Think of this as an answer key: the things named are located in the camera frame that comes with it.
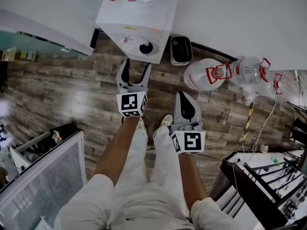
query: red handle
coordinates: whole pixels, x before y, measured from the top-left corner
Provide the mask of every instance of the red handle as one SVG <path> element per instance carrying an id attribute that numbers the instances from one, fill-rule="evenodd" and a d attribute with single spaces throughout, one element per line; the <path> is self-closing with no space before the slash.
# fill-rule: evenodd
<path id="1" fill-rule="evenodd" d="M 260 76 L 261 78 L 265 81 L 268 82 L 268 79 L 265 77 L 265 68 L 263 66 L 259 67 L 259 72 L 260 72 Z"/>
<path id="2" fill-rule="evenodd" d="M 210 83 L 210 84 L 214 84 L 214 83 L 217 81 L 217 79 L 215 79 L 215 81 L 212 82 L 212 80 L 211 80 L 211 74 L 210 74 L 210 69 L 214 69 L 214 68 L 213 68 L 213 67 L 206 68 L 207 77 L 208 77 L 209 83 Z"/>
<path id="3" fill-rule="evenodd" d="M 232 72 L 231 72 L 230 64 L 229 64 L 229 63 L 226 63 L 225 66 L 228 67 L 229 74 L 230 74 L 230 77 L 228 77 L 228 78 L 226 78 L 226 79 L 230 79 L 230 78 L 232 78 Z"/>
<path id="4" fill-rule="evenodd" d="M 262 62 L 260 63 L 260 65 L 259 65 L 259 66 L 261 67 L 261 66 L 262 66 L 262 63 L 263 63 L 264 61 L 266 61 L 266 62 L 267 62 L 267 64 L 269 65 L 269 66 L 268 66 L 268 69 L 269 69 L 269 68 L 270 68 L 270 66 L 271 66 L 271 64 L 270 64 L 270 62 L 267 60 L 267 58 L 263 58 L 263 59 L 262 59 Z"/>
<path id="5" fill-rule="evenodd" d="M 282 74 L 280 74 L 280 73 L 276 73 L 275 74 L 276 75 L 276 78 L 274 79 L 274 87 L 276 88 L 276 94 L 282 94 L 283 92 L 282 92 L 282 90 L 279 88 L 279 86 L 278 86 L 278 83 L 279 83 L 279 81 L 282 79 Z"/>

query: wooden floor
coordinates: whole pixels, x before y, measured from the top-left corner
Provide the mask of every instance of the wooden floor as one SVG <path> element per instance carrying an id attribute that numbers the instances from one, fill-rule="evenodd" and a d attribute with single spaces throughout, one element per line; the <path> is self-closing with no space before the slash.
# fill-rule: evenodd
<path id="1" fill-rule="evenodd" d="M 88 179 L 93 176 L 97 158 L 121 124 L 118 113 L 115 76 L 125 56 L 112 41 L 100 39 L 95 53 L 84 60 L 41 58 L 38 62 L 10 62 L 8 87 L 4 97 L 12 103 L 8 129 L 16 142 L 25 142 L 53 127 L 75 122 L 84 130 L 85 162 Z M 193 61 L 203 58 L 225 59 L 193 48 Z M 139 78 L 145 63 L 131 61 L 130 74 Z M 206 130 L 205 152 L 196 155 L 201 177 L 210 189 L 219 173 L 220 161 L 241 146 L 249 107 L 242 91 L 226 81 L 212 92 L 197 92 L 183 83 L 185 67 L 170 64 L 165 53 L 161 64 L 153 65 L 149 82 L 148 104 L 144 121 L 149 134 L 145 162 L 150 172 L 154 166 L 155 150 L 152 134 L 163 116 L 172 113 L 178 90 L 184 90 L 197 100 Z M 245 146 L 251 149 L 273 101 L 259 98 L 251 119 Z M 288 135 L 294 111 L 286 104 L 277 104 L 260 138 L 260 144 L 280 146 Z"/>

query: white box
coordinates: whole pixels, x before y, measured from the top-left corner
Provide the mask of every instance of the white box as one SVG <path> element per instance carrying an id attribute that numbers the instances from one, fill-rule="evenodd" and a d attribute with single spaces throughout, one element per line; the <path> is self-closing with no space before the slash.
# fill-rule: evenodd
<path id="1" fill-rule="evenodd" d="M 104 0 L 96 24 L 130 58 L 159 64 L 172 29 L 177 0 L 153 0 L 146 3 Z M 144 54 L 143 42 L 153 44 Z"/>
<path id="2" fill-rule="evenodd" d="M 124 117 L 143 116 L 147 104 L 146 92 L 134 92 L 116 95 L 118 110 Z"/>
<path id="3" fill-rule="evenodd" d="M 171 139 L 177 154 L 197 154 L 205 149 L 205 131 L 176 130 Z"/>

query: water bottle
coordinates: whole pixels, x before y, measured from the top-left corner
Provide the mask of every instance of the water bottle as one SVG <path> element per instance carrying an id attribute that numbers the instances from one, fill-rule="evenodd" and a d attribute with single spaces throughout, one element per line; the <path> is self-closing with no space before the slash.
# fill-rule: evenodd
<path id="1" fill-rule="evenodd" d="M 266 80 L 266 72 L 268 68 L 262 64 L 266 61 L 269 66 L 270 63 L 266 58 L 263 61 L 259 61 L 256 57 L 243 57 L 230 64 L 232 78 L 230 81 L 238 86 L 258 84 L 261 79 Z"/>
<path id="2" fill-rule="evenodd" d="M 274 100 L 277 94 L 282 94 L 281 76 L 279 73 L 268 72 L 266 80 L 260 79 L 258 84 L 242 85 L 242 92 L 247 100 L 246 105 L 249 105 L 256 96 L 266 96 Z"/>
<path id="3" fill-rule="evenodd" d="M 222 85 L 226 78 L 226 66 L 215 59 L 202 59 L 189 65 L 184 74 L 184 83 L 191 89 L 212 91 Z"/>

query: yellow and black striped pole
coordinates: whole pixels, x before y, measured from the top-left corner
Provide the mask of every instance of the yellow and black striped pole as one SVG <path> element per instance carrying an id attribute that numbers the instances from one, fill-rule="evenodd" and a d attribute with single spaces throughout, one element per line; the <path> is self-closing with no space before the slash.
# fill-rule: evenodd
<path id="1" fill-rule="evenodd" d="M 249 127 L 249 124 L 250 124 L 250 119 L 251 119 L 251 115 L 252 115 L 253 111 L 254 111 L 254 101 L 252 101 L 252 103 L 250 104 L 249 114 L 248 114 L 248 122 L 246 123 L 242 144 L 244 143 L 244 141 L 246 139 L 246 134 L 248 133 L 248 127 Z"/>

